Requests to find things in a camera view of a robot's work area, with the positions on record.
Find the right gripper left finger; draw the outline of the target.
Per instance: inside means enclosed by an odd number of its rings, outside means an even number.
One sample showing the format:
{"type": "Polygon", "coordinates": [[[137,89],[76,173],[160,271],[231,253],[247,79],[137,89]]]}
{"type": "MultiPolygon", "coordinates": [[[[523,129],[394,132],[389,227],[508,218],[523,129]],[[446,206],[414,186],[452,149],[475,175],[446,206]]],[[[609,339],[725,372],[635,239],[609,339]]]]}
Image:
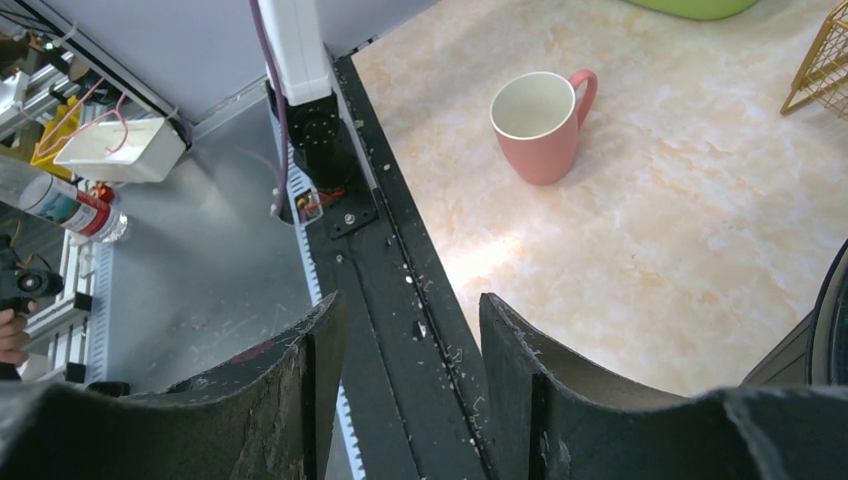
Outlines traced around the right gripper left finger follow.
{"type": "Polygon", "coordinates": [[[324,297],[287,331],[161,392],[1,386],[5,479],[321,479],[349,317],[324,297]]]}

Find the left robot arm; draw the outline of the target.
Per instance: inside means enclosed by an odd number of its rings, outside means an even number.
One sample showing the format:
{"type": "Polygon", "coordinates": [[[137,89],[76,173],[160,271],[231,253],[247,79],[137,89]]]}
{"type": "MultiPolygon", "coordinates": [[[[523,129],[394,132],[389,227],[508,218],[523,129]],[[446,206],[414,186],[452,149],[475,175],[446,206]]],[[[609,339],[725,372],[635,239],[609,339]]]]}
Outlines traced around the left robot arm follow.
{"type": "Polygon", "coordinates": [[[321,191],[358,181],[359,163],[339,113],[315,1],[251,1],[283,142],[321,191]]]}

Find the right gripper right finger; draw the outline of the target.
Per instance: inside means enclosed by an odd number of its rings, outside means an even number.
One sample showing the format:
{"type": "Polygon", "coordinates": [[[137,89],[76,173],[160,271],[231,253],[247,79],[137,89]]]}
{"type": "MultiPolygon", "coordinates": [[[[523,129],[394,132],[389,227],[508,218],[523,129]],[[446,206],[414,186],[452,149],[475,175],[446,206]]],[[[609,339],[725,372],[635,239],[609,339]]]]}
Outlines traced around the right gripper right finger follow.
{"type": "Polygon", "coordinates": [[[498,479],[843,479],[847,391],[743,385],[683,397],[479,301],[498,479]]]}

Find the person hand at edge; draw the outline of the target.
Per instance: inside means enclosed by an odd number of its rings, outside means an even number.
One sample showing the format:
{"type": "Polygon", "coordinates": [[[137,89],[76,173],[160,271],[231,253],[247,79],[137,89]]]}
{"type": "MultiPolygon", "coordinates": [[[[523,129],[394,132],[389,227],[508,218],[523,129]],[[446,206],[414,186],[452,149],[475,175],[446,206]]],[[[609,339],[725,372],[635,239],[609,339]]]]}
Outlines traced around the person hand at edge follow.
{"type": "Polygon", "coordinates": [[[28,316],[26,313],[16,313],[13,309],[1,311],[0,349],[1,362],[21,366],[28,354],[23,348],[29,343],[30,335],[26,332],[28,316]]]}

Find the black trash bin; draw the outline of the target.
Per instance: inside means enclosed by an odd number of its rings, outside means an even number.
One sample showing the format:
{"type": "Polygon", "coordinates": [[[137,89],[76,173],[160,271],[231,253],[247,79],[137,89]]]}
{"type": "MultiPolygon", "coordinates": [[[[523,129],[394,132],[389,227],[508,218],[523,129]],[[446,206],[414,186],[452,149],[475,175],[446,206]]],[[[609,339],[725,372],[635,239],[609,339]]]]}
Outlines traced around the black trash bin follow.
{"type": "Polygon", "coordinates": [[[847,246],[832,261],[813,309],[743,379],[744,385],[847,384],[847,246]]]}

